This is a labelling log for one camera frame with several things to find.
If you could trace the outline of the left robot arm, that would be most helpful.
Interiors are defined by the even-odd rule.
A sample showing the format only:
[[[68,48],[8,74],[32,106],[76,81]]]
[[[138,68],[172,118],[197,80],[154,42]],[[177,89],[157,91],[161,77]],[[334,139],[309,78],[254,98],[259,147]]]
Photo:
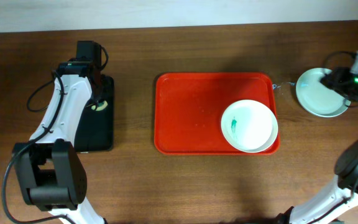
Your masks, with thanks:
[[[7,171],[15,170],[24,202],[63,223],[105,223],[86,198],[87,178],[75,136],[86,105],[97,108],[106,66],[104,47],[77,43],[76,56],[52,71],[54,91],[43,120],[28,142],[15,144]]]

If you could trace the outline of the white plate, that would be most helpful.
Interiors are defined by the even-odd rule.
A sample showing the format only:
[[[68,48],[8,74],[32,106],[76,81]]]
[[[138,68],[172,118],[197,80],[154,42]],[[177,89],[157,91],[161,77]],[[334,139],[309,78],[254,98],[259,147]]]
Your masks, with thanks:
[[[226,142],[245,153],[265,152],[278,140],[275,114],[255,100],[239,100],[229,105],[221,116],[220,127]]]

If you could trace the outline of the mint green plate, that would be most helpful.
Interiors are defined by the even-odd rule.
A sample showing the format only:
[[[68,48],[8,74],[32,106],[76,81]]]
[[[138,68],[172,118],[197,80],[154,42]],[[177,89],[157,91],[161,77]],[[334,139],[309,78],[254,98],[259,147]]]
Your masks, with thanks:
[[[300,105],[309,113],[332,118],[343,114],[350,101],[321,84],[320,79],[330,74],[327,68],[312,68],[304,72],[296,82],[296,97]]]

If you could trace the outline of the green yellow sponge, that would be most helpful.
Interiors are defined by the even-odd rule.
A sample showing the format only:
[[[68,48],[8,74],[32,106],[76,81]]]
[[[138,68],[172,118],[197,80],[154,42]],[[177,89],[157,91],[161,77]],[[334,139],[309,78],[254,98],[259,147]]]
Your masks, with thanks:
[[[102,111],[104,109],[106,109],[108,106],[108,102],[107,101],[102,101],[102,102],[99,102],[97,104],[94,104],[91,106],[91,109],[93,111]]]

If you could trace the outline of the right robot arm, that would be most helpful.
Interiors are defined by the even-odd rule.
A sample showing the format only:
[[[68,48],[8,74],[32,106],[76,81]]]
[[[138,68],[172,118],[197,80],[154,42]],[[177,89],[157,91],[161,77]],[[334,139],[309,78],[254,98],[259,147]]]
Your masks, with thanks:
[[[338,67],[317,79],[325,89],[358,102],[358,69]],[[274,223],[331,223],[358,206],[358,140],[338,158],[333,180],[309,201],[280,213]]]

